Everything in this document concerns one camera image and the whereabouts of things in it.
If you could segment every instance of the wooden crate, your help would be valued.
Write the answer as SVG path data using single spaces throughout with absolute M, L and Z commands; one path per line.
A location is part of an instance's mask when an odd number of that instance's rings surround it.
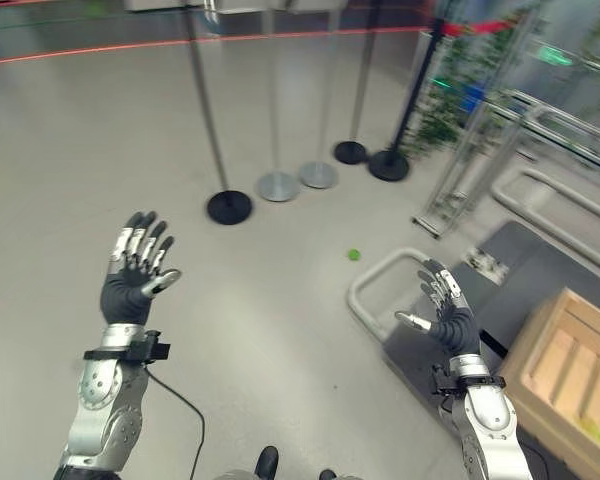
M 570 290 L 527 321 L 502 365 L 519 423 L 583 480 L 600 480 L 600 310 Z

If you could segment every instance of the pole base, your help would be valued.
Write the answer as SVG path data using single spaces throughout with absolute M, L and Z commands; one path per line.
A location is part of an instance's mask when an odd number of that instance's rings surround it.
M 399 182 L 409 173 L 409 162 L 400 153 L 383 150 L 369 159 L 369 173 L 385 182 Z
M 207 202 L 207 214 L 221 225 L 236 225 L 251 215 L 251 199 L 242 192 L 225 190 L 216 193 Z
M 300 167 L 300 181 L 311 188 L 331 188 L 338 182 L 338 172 L 324 162 L 305 163 Z
M 300 183 L 288 173 L 275 171 L 260 177 L 256 191 L 270 202 L 287 202 L 300 193 Z
M 369 160 L 367 149 L 363 145 L 354 141 L 340 142 L 333 149 L 333 156 L 340 163 L 347 165 L 357 165 L 358 163 Z

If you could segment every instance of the black shoe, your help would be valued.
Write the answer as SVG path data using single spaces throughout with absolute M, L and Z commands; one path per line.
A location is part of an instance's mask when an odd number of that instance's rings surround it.
M 269 445 L 262 450 L 253 473 L 261 480 L 273 480 L 278 469 L 278 449 Z
M 329 470 L 327 468 L 326 470 L 323 470 L 320 473 L 320 476 L 318 477 L 318 480 L 333 480 L 336 477 L 337 477 L 337 475 L 335 474 L 335 472 L 333 470 Z

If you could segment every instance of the red line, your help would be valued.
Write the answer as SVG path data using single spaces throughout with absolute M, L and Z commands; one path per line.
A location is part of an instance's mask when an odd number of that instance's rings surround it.
M 44 3 L 50 0 L 18 0 L 17 2 L 0 2 L 0 7 L 17 7 L 28 3 Z
M 376 33 L 399 33 L 399 32 L 415 32 L 420 30 L 426 30 L 428 27 L 390 27 L 390 28 L 376 28 Z M 351 29 L 351 30 L 339 30 L 338 35 L 358 35 L 366 33 L 365 29 Z M 274 35 L 276 38 L 293 38 L 293 37 L 318 37 L 328 35 L 329 32 L 291 32 L 291 33 L 277 33 Z M 264 35 L 227 35 L 217 36 L 210 38 L 199 38 L 196 40 L 198 43 L 208 42 L 219 42 L 219 41 L 242 41 L 242 40 L 261 40 L 266 38 Z M 0 58 L 1 63 L 19 62 L 23 60 L 37 60 L 40 58 L 51 58 L 51 57 L 62 57 L 66 55 L 81 55 L 85 53 L 97 53 L 97 52 L 111 52 L 115 50 L 126 50 L 131 48 L 143 48 L 143 47 L 165 47 L 169 45 L 183 45 L 189 43 L 188 40 L 165 40 L 161 42 L 144 42 L 144 43 L 127 43 L 122 45 L 107 45 L 104 47 L 89 47 L 89 48 L 77 48 L 73 50 L 59 50 L 57 52 L 49 53 L 38 53 L 33 55 L 22 55 L 19 57 Z

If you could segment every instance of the silver robotic arm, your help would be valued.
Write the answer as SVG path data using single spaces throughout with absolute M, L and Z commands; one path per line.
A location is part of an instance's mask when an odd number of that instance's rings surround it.
M 159 222 L 145 238 L 155 220 L 155 212 L 136 213 L 116 241 L 100 296 L 107 327 L 100 346 L 84 354 L 78 412 L 54 480 L 118 479 L 115 472 L 140 435 L 144 367 L 169 354 L 169 345 L 158 341 L 160 332 L 144 325 L 153 297 L 181 276 L 178 270 L 161 272 L 174 239 L 155 246 L 167 224 Z
M 436 305 L 438 321 L 407 312 L 396 318 L 438 340 L 451 354 L 448 370 L 434 367 L 443 421 L 462 441 L 470 480 L 532 480 L 516 437 L 516 412 L 504 394 L 504 379 L 492 376 L 480 356 L 480 337 L 471 308 L 451 273 L 435 260 L 419 272 L 422 289 Z

